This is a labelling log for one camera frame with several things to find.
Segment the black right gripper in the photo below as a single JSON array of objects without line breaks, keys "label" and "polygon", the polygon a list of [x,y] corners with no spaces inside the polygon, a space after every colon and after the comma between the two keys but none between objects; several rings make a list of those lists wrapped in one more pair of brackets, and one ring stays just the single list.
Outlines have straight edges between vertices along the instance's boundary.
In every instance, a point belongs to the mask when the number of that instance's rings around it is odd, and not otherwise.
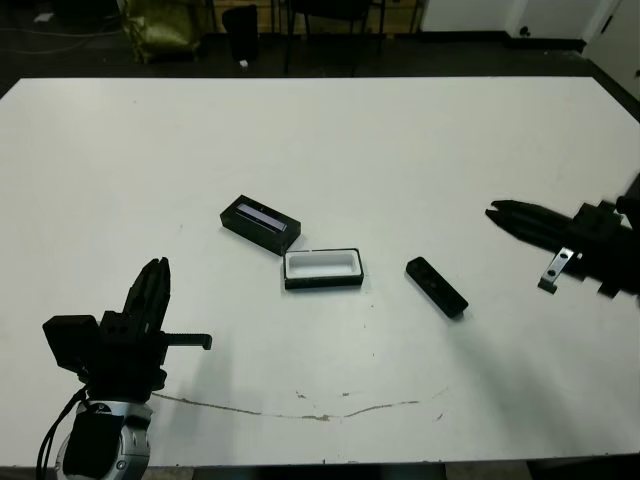
[{"label": "black right gripper", "polygon": [[585,203],[573,219],[517,200],[494,200],[491,206],[493,210],[485,211],[487,217],[518,240],[534,246],[561,246],[538,282],[540,289],[555,293],[556,279],[565,267],[572,266],[580,277],[600,281],[598,292],[604,296],[613,298],[620,291],[639,294],[637,200],[597,206]]}]

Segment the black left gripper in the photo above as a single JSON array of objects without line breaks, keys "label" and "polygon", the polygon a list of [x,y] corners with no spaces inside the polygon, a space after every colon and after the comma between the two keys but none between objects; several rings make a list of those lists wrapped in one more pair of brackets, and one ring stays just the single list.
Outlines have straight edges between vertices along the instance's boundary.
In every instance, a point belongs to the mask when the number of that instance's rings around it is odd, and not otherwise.
[{"label": "black left gripper", "polygon": [[164,388],[169,347],[212,348],[209,334],[162,330],[170,290],[168,259],[152,259],[129,289],[128,313],[104,313],[98,344],[86,366],[91,399],[144,403],[152,392]]}]

